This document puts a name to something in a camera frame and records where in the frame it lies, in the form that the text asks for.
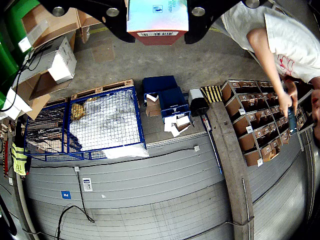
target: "wire mesh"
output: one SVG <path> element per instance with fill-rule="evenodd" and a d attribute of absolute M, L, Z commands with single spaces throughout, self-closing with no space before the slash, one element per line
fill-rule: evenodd
<path fill-rule="evenodd" d="M 67 103 L 57 104 L 41 110 L 35 120 L 28 118 L 24 139 L 25 155 L 57 154 L 67 149 L 66 110 Z"/>
<path fill-rule="evenodd" d="M 68 153 L 104 150 L 137 143 L 144 143 L 144 137 L 133 86 L 70 102 Z M 101 153 L 93 153 L 91 159 L 104 158 Z"/>

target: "person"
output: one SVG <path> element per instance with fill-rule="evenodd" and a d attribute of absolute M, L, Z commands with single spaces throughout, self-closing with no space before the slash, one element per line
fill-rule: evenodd
<path fill-rule="evenodd" d="M 294 79 L 313 85 L 312 117 L 317 122 L 314 134 L 320 140 L 319 40 L 300 22 L 265 6 L 252 9 L 239 2 L 221 19 L 227 35 L 241 48 L 255 53 L 286 117 L 291 106 L 297 113 L 298 91 Z"/>

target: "shelving unit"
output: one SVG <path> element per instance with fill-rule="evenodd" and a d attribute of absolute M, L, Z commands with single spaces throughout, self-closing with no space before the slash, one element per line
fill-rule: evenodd
<path fill-rule="evenodd" d="M 229 79 L 221 92 L 247 166 L 260 166 L 277 156 L 290 135 L 271 83 Z"/>

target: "white t-shirt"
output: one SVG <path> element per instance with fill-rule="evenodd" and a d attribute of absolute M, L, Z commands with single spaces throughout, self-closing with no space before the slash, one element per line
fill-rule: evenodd
<path fill-rule="evenodd" d="M 240 47 L 254 52 L 247 34 L 266 28 L 277 71 L 308 83 L 320 76 L 320 43 L 304 25 L 276 10 L 246 7 L 242 2 L 222 15 L 226 31 Z"/>

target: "white cardboard box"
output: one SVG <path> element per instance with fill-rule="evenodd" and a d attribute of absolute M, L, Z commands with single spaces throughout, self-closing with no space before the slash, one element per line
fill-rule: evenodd
<path fill-rule="evenodd" d="M 19 83 L 46 70 L 49 71 L 57 84 L 63 83 L 74 78 L 76 64 L 77 60 L 67 37 L 61 36 L 44 47 L 42 54 L 37 54 L 33 63 L 29 66 L 30 69 L 36 68 L 32 71 L 29 69 L 24 70 L 20 76 Z"/>
<path fill-rule="evenodd" d="M 129 0 L 126 30 L 145 45 L 172 45 L 189 30 L 187 0 Z"/>

